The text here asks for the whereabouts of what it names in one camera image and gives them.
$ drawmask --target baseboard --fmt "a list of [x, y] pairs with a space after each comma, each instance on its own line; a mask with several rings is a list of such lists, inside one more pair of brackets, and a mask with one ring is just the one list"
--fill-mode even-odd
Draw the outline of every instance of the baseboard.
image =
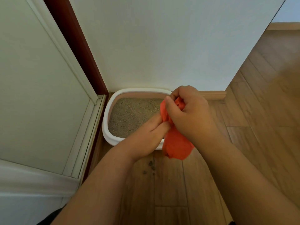
[[300, 30], [300, 22], [270, 23], [267, 30]]
[[226, 91], [200, 91], [206, 100], [223, 100], [226, 97]]

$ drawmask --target litter box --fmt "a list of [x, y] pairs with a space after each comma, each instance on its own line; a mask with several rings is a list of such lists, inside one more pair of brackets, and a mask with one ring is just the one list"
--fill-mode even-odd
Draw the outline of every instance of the litter box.
[[[172, 92], [164, 89], [156, 89], [156, 88], [127, 88], [117, 91], [112, 95], [110, 100], [107, 103], [107, 106], [104, 111], [103, 123], [102, 123], [102, 132], [105, 140], [115, 146], [120, 143], [124, 138], [117, 137], [111, 134], [108, 128], [108, 123], [110, 120], [110, 115], [113, 110], [116, 102], [121, 98], [140, 98], [140, 99], [164, 99], [167, 95], [170, 95]], [[160, 142], [159, 146], [156, 149], [162, 149], [164, 139]]]

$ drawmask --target litter box rim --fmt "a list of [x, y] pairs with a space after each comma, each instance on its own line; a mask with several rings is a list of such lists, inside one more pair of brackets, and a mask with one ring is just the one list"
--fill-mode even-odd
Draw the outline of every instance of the litter box rim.
[[[105, 140], [112, 146], [117, 145], [125, 138], [114, 136], [109, 132], [109, 130], [108, 130], [108, 113], [109, 113], [109, 110], [110, 110], [110, 107], [111, 107], [113, 101], [115, 100], [115, 98], [118, 95], [130, 93], [130, 92], [150, 92], [150, 93], [161, 93], [161, 94], [166, 94], [166, 95], [170, 95], [172, 93], [169, 90], [159, 89], [159, 88], [126, 88], [126, 89], [121, 89], [121, 90], [118, 90], [117, 92], [115, 92], [106, 105], [104, 115], [103, 115], [103, 122], [102, 122], [103, 136], [104, 136]], [[156, 150], [161, 150], [163, 148], [163, 142], [164, 142], [164, 139], [162, 139], [162, 141], [160, 142], [160, 144], [156, 148]]]

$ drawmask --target orange plastic bag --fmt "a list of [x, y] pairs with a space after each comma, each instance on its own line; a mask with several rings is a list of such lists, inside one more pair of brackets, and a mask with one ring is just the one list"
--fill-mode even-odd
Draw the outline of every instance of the orange plastic bag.
[[[181, 110], [183, 110], [185, 107], [185, 103], [180, 97], [175, 100], [175, 104]], [[169, 121], [171, 124], [171, 129], [165, 135], [165, 140], [163, 143], [163, 153], [170, 159], [176, 158], [184, 160], [192, 152], [194, 145], [176, 129], [172, 119], [170, 118], [166, 110], [165, 100], [160, 104], [160, 115], [163, 119], [163, 122]]]

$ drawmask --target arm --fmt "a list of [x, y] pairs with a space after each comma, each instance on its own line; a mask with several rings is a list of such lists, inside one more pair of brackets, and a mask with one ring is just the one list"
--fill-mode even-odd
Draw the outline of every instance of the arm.
[[[174, 104], [178, 96], [186, 103], [183, 111]], [[300, 224], [300, 210], [218, 131], [207, 101], [195, 88], [176, 89], [166, 98], [166, 108], [206, 161], [237, 224]]]
[[153, 152], [170, 129], [161, 122], [159, 114], [153, 116], [108, 151], [52, 224], [113, 224], [131, 167]]

